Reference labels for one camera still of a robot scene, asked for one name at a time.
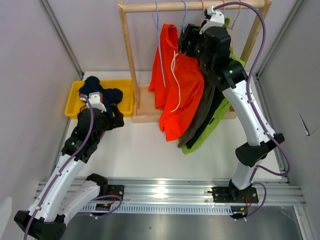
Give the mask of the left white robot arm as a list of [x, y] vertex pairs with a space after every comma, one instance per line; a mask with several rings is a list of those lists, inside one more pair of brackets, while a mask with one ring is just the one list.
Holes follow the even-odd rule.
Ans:
[[59, 240], [71, 219], [89, 202], [109, 200], [122, 202], [120, 195], [110, 191], [109, 180], [96, 173], [90, 174], [72, 195], [66, 194], [78, 173], [97, 150], [106, 131], [124, 126], [124, 116], [115, 103], [104, 112], [89, 104], [77, 115], [77, 125], [65, 141], [58, 163], [42, 192], [28, 208], [19, 210], [14, 221], [36, 240]]

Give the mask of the navy blue shorts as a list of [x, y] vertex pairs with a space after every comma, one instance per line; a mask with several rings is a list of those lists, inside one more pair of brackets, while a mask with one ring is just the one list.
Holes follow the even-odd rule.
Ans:
[[118, 88], [103, 88], [96, 76], [89, 76], [84, 85], [78, 90], [79, 95], [89, 97], [89, 94], [99, 92], [102, 94], [102, 103], [109, 115], [113, 114], [110, 104], [119, 104], [123, 99], [123, 92]]

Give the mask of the light blue hanger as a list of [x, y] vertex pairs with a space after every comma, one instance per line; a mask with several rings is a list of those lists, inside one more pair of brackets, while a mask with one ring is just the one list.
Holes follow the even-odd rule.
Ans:
[[160, 18], [159, 18], [159, 8], [158, 8], [158, 2], [155, 2], [155, 13], [154, 15], [152, 13], [152, 19], [154, 23], [154, 27], [157, 31], [157, 48], [158, 48], [158, 54], [159, 54], [159, 60], [160, 60], [160, 70], [161, 70], [161, 76], [163, 81], [163, 86], [166, 87], [166, 79], [164, 74], [164, 66], [163, 66], [163, 58], [162, 58], [162, 49], [161, 49], [161, 31], [160, 31]]
[[183, 18], [182, 18], [181, 26], [180, 27], [178, 26], [177, 28], [181, 31], [182, 34], [184, 34], [185, 33], [185, 29], [186, 29], [186, 17], [187, 17], [188, 7], [187, 7], [187, 3], [186, 3], [185, 0], [182, 0], [181, 2], [184, 5], [184, 15], [183, 15]]

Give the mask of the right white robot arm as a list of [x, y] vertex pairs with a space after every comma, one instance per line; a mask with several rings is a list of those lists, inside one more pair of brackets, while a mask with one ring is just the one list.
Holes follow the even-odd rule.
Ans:
[[230, 45], [231, 36], [222, 26], [204, 29], [190, 23], [178, 39], [178, 50], [197, 59], [204, 75], [231, 103], [244, 129], [247, 142], [235, 149], [239, 163], [228, 184], [229, 198], [239, 202], [252, 186], [256, 167], [285, 138], [267, 125], [247, 86], [243, 65], [230, 56]]

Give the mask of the orange mesh shorts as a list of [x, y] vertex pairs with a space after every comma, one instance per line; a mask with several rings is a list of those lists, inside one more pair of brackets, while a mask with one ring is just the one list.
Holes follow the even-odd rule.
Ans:
[[180, 139], [191, 124], [204, 91], [204, 76], [196, 58], [178, 51], [178, 29], [165, 23], [160, 32], [163, 85], [158, 48], [148, 87], [154, 93], [155, 108], [161, 110], [160, 131], [168, 142]]

